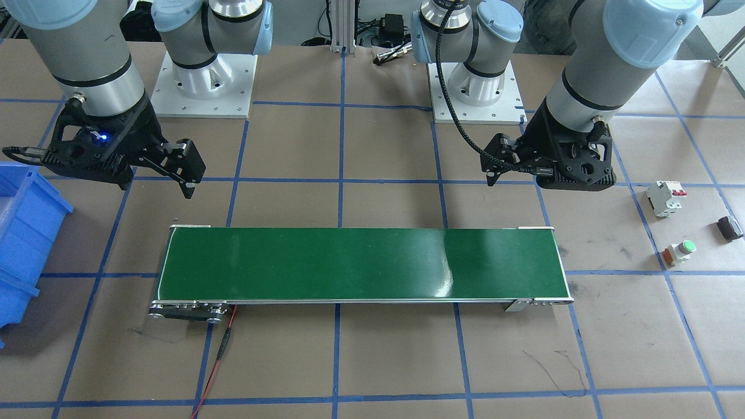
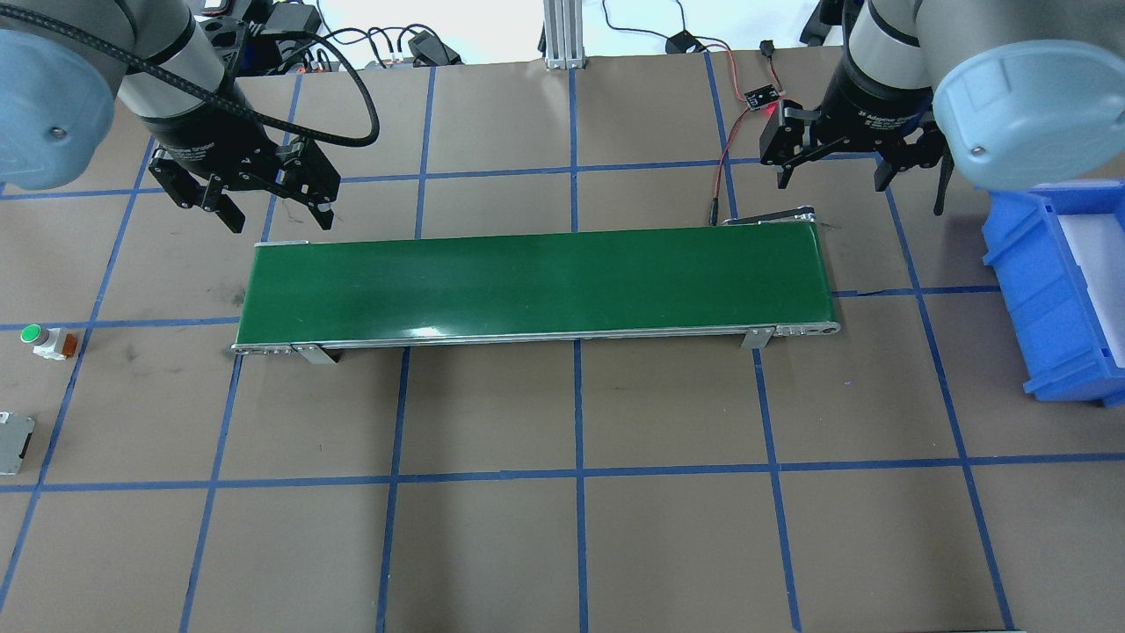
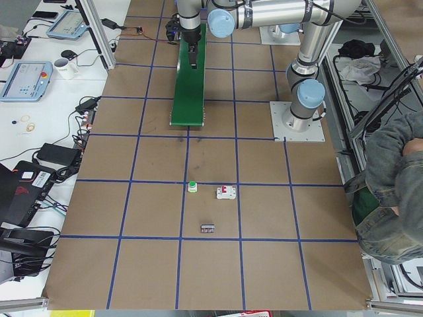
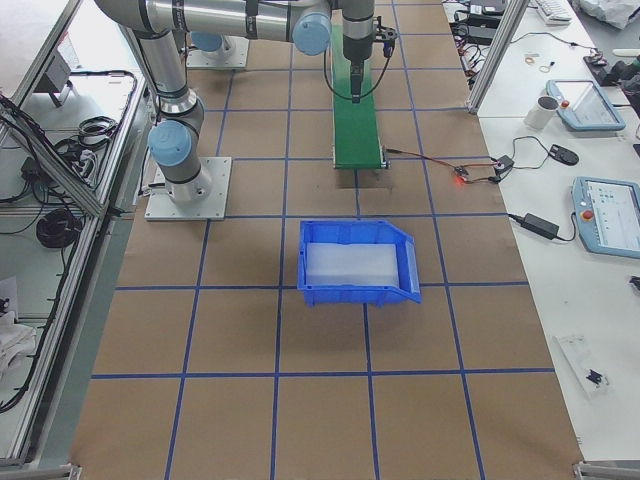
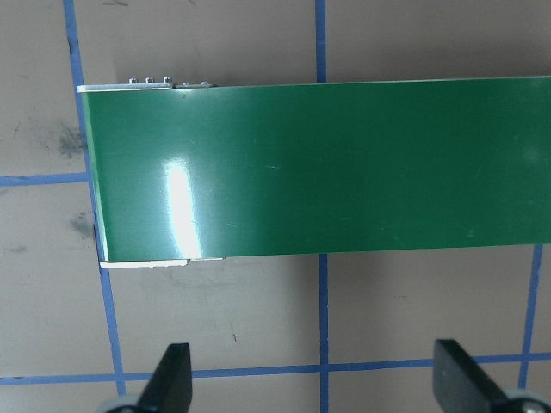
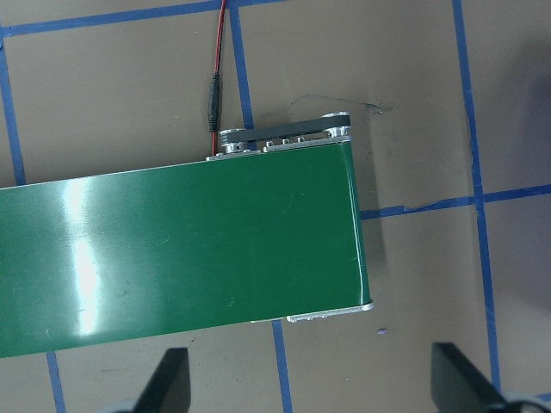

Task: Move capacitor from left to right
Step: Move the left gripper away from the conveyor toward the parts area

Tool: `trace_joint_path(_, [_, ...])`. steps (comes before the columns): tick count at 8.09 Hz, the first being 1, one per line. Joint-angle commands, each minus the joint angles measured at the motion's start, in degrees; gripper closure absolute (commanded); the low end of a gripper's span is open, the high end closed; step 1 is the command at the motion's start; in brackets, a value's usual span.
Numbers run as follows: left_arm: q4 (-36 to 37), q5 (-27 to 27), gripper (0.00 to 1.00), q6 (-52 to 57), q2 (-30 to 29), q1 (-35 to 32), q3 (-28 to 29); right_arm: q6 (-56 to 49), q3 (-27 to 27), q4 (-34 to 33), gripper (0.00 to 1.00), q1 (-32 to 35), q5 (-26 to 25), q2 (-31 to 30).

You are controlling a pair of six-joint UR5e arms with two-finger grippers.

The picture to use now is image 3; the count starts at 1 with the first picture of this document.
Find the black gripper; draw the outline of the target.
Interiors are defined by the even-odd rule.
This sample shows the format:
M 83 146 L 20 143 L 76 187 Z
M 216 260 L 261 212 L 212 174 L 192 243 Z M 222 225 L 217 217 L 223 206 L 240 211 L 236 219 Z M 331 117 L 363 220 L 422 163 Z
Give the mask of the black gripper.
M 182 37 L 188 44 L 188 59 L 193 69 L 198 68 L 198 42 L 201 40 L 201 27 L 182 30 Z

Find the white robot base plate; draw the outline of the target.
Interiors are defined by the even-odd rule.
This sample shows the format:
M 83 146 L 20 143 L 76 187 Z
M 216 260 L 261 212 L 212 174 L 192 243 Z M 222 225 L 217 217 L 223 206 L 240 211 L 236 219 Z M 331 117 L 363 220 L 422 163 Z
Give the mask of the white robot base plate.
M 290 106 L 291 102 L 270 102 L 275 142 L 324 143 L 319 111 L 316 109 L 312 118 L 302 120 L 291 113 Z

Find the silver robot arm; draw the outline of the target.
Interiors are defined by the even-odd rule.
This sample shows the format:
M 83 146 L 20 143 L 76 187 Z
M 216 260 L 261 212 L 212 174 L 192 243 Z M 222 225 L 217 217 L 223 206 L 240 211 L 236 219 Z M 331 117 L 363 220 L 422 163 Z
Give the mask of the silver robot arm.
M 303 132 L 309 129 L 313 114 L 325 97 L 317 72 L 330 26 L 347 19 L 359 4 L 359 1 L 178 1 L 176 14 L 166 25 L 167 38 L 172 42 L 180 34 L 188 44 L 188 62 L 197 68 L 202 9 L 208 10 L 209 30 L 216 38 L 226 38 L 236 29 L 303 25 L 300 49 L 286 73 L 293 101 L 282 115 L 288 129 Z

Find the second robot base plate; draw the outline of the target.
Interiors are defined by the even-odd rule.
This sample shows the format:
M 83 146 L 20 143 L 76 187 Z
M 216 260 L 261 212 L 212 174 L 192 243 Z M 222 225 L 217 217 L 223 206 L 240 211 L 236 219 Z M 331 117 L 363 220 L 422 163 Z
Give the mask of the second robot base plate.
M 281 24 L 260 27 L 261 44 L 299 46 L 300 24 Z

